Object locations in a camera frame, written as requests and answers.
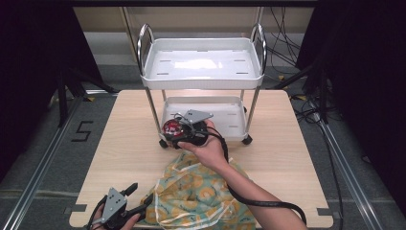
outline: forearm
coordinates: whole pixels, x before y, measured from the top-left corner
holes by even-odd
[[[229,165],[214,169],[240,196],[259,201],[280,201]],[[263,229],[306,229],[302,220],[290,209],[248,206]]]

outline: white metal cart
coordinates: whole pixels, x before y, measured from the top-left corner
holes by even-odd
[[[149,33],[150,48],[144,63],[143,39]],[[259,32],[262,52],[258,55],[255,39]],[[165,121],[173,114],[185,114],[189,109],[214,114],[216,129],[227,141],[252,142],[248,134],[254,108],[262,84],[267,50],[262,26],[253,27],[251,38],[159,38],[145,24],[139,34],[136,57],[143,85],[160,137],[160,145],[167,147],[162,134]],[[165,102],[161,123],[158,121],[150,90],[162,90]],[[241,90],[240,96],[168,97],[170,89]],[[242,103],[244,90],[255,89],[248,120]]]

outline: patterned bag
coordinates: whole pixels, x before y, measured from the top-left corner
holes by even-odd
[[[232,159],[230,165],[248,177]],[[141,222],[144,224],[165,229],[256,228],[254,216],[233,198],[224,179],[188,151],[166,167],[149,194],[154,194],[154,199]]]

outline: hand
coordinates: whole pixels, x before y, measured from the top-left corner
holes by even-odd
[[[213,130],[213,128],[215,128],[214,123],[210,120],[205,120],[205,123],[208,127],[208,131],[215,133]],[[179,142],[178,146],[184,150],[193,152],[204,166],[215,172],[221,167],[228,166],[228,162],[224,158],[224,151],[221,147],[220,140],[212,135],[209,135],[206,143],[202,146],[196,146],[188,142]]]
[[[95,217],[93,218],[93,220],[95,220],[95,219],[100,219],[101,217],[102,217],[102,209],[104,208],[104,204],[102,204],[100,207],[99,207],[99,209],[98,209],[98,211],[96,212],[96,214],[95,214]],[[134,216],[132,216],[127,222],[126,222],[126,224],[123,226],[123,228],[122,228],[122,230],[130,230],[134,225],[135,225],[135,223],[138,221],[138,218],[140,217],[140,214],[136,214],[136,215],[134,215]],[[96,223],[96,224],[94,224],[93,226],[92,226],[92,230],[95,230],[95,229],[100,229],[100,230],[106,230],[103,226],[102,226],[102,224],[101,223]]]

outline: red object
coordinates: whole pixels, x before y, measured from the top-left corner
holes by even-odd
[[[171,119],[164,123],[162,126],[162,131],[164,134],[169,134],[172,136],[180,136],[182,135],[182,125],[176,120]]]

